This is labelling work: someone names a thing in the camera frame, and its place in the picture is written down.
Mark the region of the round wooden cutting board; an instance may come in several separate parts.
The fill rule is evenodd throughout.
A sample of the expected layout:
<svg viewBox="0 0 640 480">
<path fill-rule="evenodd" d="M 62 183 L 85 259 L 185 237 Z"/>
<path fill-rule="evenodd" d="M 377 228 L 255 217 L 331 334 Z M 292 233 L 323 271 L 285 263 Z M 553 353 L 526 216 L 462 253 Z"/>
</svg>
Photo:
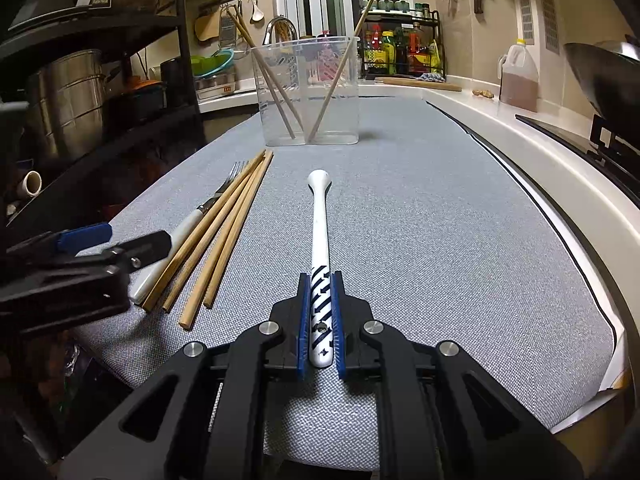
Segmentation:
<svg viewBox="0 0 640 480">
<path fill-rule="evenodd" d="M 388 84 L 389 86 L 420 88 L 430 90 L 442 90 L 461 92 L 462 87 L 458 84 L 450 84 L 449 82 L 426 81 L 410 78 L 399 77 L 378 77 L 375 79 L 377 84 Z"/>
</svg>

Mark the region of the chrome faucet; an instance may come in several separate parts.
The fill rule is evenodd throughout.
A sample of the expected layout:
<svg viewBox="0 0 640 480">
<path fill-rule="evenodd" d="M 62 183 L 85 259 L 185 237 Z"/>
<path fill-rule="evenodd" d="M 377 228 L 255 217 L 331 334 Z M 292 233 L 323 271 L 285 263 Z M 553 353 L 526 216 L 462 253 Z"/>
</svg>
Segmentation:
<svg viewBox="0 0 640 480">
<path fill-rule="evenodd" d="M 277 15 L 267 24 L 262 44 L 268 46 L 268 44 L 280 44 L 280 42 L 297 39 L 298 35 L 294 23 L 284 15 Z"/>
</svg>

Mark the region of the gas stove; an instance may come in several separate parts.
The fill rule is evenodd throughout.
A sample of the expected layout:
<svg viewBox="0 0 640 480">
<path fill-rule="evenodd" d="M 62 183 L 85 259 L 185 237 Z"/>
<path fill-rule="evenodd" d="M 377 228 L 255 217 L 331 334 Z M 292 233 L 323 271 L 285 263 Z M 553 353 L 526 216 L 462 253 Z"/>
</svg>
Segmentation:
<svg viewBox="0 0 640 480">
<path fill-rule="evenodd" d="M 599 115 L 593 116 L 589 138 L 538 119 L 515 115 L 525 125 L 550 136 L 564 148 L 581 157 L 611 180 L 627 197 L 639 205 L 639 151 L 610 134 L 607 141 L 601 139 L 606 123 Z"/>
</svg>

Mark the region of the black condiment rack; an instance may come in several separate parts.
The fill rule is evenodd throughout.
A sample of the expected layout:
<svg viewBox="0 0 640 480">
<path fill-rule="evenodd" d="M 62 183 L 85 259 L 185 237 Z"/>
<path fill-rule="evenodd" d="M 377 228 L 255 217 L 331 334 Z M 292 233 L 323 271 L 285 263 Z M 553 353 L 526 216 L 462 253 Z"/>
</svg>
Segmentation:
<svg viewBox="0 0 640 480">
<path fill-rule="evenodd" d="M 416 9 L 369 12 L 360 32 L 360 77 L 419 78 L 440 73 L 446 78 L 447 64 L 442 42 L 442 20 L 426 3 Z"/>
</svg>

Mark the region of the clear plastic container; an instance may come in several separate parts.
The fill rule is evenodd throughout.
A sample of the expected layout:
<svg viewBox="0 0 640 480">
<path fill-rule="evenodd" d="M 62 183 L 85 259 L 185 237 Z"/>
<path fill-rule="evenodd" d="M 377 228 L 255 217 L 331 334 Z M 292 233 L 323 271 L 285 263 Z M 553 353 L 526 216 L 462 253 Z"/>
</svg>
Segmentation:
<svg viewBox="0 0 640 480">
<path fill-rule="evenodd" d="M 349 53 L 314 143 L 307 142 L 349 39 L 345 36 L 322 36 L 256 47 L 268 66 L 273 87 L 295 133 L 295 139 L 291 139 L 252 55 L 265 144 L 349 145 L 358 142 L 359 60 L 356 44 Z"/>
</svg>

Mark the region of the white hanging spoon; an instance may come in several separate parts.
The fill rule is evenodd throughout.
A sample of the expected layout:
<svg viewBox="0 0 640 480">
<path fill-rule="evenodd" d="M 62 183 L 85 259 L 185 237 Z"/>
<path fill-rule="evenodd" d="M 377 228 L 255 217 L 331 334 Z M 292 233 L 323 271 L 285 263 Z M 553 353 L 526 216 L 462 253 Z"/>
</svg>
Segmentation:
<svg viewBox="0 0 640 480">
<path fill-rule="evenodd" d="M 262 22 L 265 18 L 265 14 L 258 6 L 258 0 L 250 0 L 250 3 L 252 4 L 252 15 L 250 16 L 250 22 L 252 24 Z"/>
</svg>

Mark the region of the white handled fork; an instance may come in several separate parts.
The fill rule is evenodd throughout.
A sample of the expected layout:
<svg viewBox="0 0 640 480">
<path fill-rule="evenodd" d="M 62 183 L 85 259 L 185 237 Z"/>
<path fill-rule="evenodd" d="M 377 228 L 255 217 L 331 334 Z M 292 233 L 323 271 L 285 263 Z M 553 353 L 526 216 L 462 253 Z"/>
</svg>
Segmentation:
<svg viewBox="0 0 640 480">
<path fill-rule="evenodd" d="M 168 252 L 168 256 L 142 270 L 132 285 L 129 297 L 136 306 L 141 306 L 143 304 L 143 301 L 147 296 L 149 296 L 153 285 L 160 278 L 166 269 L 166 266 L 168 266 L 168 263 L 171 262 L 171 259 L 174 258 L 177 250 L 186 241 L 186 238 L 191 234 L 194 228 L 201 222 L 206 212 L 209 211 L 209 209 L 215 205 L 216 201 L 221 198 L 222 193 L 230 186 L 246 165 L 247 162 L 235 162 L 228 173 L 226 180 L 222 182 L 222 185 L 214 195 L 210 196 L 206 202 L 199 204 L 194 211 L 191 211 L 190 214 L 188 214 L 186 218 L 184 218 L 170 233 L 171 248 Z"/>
</svg>

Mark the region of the green and blue bowls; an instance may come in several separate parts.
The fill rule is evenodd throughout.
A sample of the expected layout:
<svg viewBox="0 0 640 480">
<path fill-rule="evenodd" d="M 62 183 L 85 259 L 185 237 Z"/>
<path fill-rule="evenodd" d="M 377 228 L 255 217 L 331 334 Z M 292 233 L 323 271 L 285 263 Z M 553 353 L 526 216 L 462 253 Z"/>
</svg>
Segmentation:
<svg viewBox="0 0 640 480">
<path fill-rule="evenodd" d="M 223 48 L 212 55 L 193 55 L 191 58 L 192 74 L 195 78 L 209 77 L 226 70 L 233 64 L 234 50 Z"/>
</svg>

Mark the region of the white striped spoon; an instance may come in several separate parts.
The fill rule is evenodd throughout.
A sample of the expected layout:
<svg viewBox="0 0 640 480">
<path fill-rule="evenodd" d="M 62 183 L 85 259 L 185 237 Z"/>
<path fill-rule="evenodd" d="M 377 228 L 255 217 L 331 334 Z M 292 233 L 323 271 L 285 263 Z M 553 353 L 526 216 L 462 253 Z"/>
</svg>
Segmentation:
<svg viewBox="0 0 640 480">
<path fill-rule="evenodd" d="M 310 276 L 309 359 L 317 368 L 333 363 L 333 323 L 331 298 L 331 266 L 326 220 L 326 193 L 331 185 L 329 174 L 321 169 L 311 171 L 307 183 L 314 196 Z"/>
</svg>

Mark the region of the large steel pot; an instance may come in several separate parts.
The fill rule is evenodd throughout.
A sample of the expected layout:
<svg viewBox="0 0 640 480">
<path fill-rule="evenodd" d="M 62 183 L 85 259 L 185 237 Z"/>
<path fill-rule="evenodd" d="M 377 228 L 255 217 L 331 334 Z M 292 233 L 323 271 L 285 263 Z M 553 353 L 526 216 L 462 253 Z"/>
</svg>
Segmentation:
<svg viewBox="0 0 640 480">
<path fill-rule="evenodd" d="M 27 125 L 46 162 L 73 162 L 101 144 L 105 89 L 100 57 L 96 49 L 73 52 L 30 78 Z"/>
</svg>

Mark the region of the metal grater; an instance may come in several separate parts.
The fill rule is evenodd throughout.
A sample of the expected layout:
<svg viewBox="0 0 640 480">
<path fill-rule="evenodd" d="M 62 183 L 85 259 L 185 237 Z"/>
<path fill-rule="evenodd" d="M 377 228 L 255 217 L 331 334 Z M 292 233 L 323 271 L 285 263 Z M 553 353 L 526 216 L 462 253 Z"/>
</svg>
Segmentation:
<svg viewBox="0 0 640 480">
<path fill-rule="evenodd" d="M 219 47 L 221 49 L 234 50 L 238 44 L 238 32 L 236 31 L 235 22 L 230 14 L 230 8 L 224 6 L 220 9 L 219 17 Z"/>
</svg>

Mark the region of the grey table mat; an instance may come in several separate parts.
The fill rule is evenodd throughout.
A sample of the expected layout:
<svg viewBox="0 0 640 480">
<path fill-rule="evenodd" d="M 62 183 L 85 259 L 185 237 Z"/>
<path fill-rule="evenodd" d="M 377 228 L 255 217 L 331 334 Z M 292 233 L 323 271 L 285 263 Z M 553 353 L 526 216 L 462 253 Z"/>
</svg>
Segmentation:
<svg viewBox="0 0 640 480">
<path fill-rule="evenodd" d="M 274 152 L 192 330 L 177 301 L 81 327 L 79 341 L 137 386 L 186 342 L 225 344 L 268 318 L 311 269 L 307 177 L 322 169 L 331 264 L 349 295 L 410 340 L 457 342 L 544 425 L 573 414 L 599 392 L 614 335 L 549 208 L 424 101 L 367 98 L 359 110 L 354 145 Z"/>
</svg>

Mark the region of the blue dish cloth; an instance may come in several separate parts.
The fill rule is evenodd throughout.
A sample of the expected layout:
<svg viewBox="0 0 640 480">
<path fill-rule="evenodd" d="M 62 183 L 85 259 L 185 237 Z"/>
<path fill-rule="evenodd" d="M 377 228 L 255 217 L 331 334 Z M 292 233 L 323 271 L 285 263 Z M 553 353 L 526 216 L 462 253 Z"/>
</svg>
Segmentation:
<svg viewBox="0 0 640 480">
<path fill-rule="evenodd" d="M 419 76 L 419 80 L 427 82 L 439 82 L 442 84 L 446 81 L 446 78 L 440 73 L 423 73 Z"/>
</svg>

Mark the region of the oil jug with yellow cap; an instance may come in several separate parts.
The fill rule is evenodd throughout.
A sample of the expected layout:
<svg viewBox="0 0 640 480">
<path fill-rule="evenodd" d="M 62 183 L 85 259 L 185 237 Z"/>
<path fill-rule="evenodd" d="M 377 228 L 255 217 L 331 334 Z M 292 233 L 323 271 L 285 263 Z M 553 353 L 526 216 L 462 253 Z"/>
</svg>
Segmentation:
<svg viewBox="0 0 640 480">
<path fill-rule="evenodd" d="M 504 104 L 536 112 L 539 76 L 524 39 L 518 38 L 498 59 L 499 100 Z"/>
</svg>

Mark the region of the black wok with lid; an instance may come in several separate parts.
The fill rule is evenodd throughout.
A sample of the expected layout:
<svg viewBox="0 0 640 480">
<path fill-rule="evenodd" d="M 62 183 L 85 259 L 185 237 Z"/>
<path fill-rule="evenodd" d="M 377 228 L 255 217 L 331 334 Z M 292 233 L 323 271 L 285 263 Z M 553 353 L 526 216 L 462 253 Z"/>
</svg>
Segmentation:
<svg viewBox="0 0 640 480">
<path fill-rule="evenodd" d="M 638 41 L 568 42 L 564 53 L 582 93 L 604 119 L 620 128 L 638 124 Z"/>
</svg>

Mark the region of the black storage shelf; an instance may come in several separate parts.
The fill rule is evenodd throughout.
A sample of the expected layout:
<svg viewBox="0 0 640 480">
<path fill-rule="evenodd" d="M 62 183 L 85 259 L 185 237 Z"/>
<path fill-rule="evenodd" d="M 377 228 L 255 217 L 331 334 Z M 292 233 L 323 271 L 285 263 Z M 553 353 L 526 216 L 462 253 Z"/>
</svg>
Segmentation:
<svg viewBox="0 0 640 480">
<path fill-rule="evenodd" d="M 1 43 L 1 215 L 9 240 L 112 218 L 204 132 L 186 0 L 155 13 L 72 12 Z"/>
</svg>

